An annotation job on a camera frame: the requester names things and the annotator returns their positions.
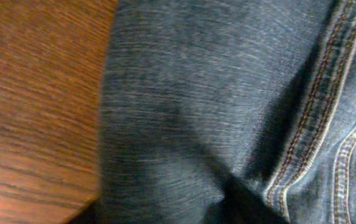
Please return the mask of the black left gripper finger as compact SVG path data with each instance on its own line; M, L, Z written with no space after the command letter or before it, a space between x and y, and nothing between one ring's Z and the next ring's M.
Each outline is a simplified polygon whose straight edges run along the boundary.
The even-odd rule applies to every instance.
M222 201L207 209L205 224L289 224L235 176L227 180L223 192Z

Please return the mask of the dark blue jeans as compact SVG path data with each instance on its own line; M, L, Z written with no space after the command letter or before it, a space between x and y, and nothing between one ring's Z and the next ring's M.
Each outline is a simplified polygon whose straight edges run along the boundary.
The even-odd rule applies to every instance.
M356 0L120 1L110 39L72 223L204 223L231 176L289 223L356 223Z

